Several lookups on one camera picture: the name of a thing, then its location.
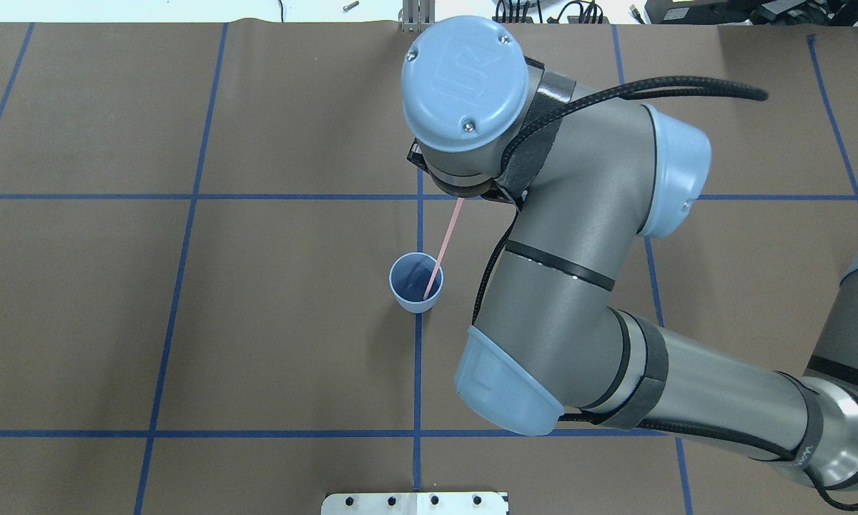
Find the black dotted gripper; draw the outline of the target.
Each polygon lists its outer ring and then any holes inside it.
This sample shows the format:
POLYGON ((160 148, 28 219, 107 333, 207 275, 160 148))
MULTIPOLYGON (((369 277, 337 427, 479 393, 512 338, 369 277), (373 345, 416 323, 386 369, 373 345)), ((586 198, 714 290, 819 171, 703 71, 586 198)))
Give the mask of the black dotted gripper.
POLYGON ((442 172, 425 159, 425 153, 419 142, 412 142, 408 150, 408 161, 425 172, 440 190, 456 198, 479 197, 485 201, 510 203, 516 208, 524 208, 525 198, 522 195, 515 198, 504 186, 499 185, 493 178, 484 174, 473 176, 456 176, 442 172))

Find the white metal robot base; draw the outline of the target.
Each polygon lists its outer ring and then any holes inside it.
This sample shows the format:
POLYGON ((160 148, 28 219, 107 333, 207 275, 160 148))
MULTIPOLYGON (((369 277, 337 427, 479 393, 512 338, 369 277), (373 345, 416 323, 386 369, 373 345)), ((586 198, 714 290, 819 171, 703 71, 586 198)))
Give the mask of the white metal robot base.
POLYGON ((330 494, 321 514, 511 514, 506 493, 494 491, 330 494))

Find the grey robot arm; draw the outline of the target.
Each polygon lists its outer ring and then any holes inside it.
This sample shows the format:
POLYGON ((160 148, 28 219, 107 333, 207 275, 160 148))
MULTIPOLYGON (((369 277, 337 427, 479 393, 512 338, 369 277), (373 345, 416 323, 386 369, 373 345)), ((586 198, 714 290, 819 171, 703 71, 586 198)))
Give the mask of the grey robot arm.
POLYGON ((858 511, 831 497, 858 490, 858 253, 799 378, 608 304, 634 238, 678 228, 711 166, 706 134, 649 99, 767 91, 686 75, 593 91, 506 26, 457 16, 410 44, 402 92, 410 162, 449 195, 515 208, 455 375, 472 411, 522 436, 580 421, 694 437, 858 511))

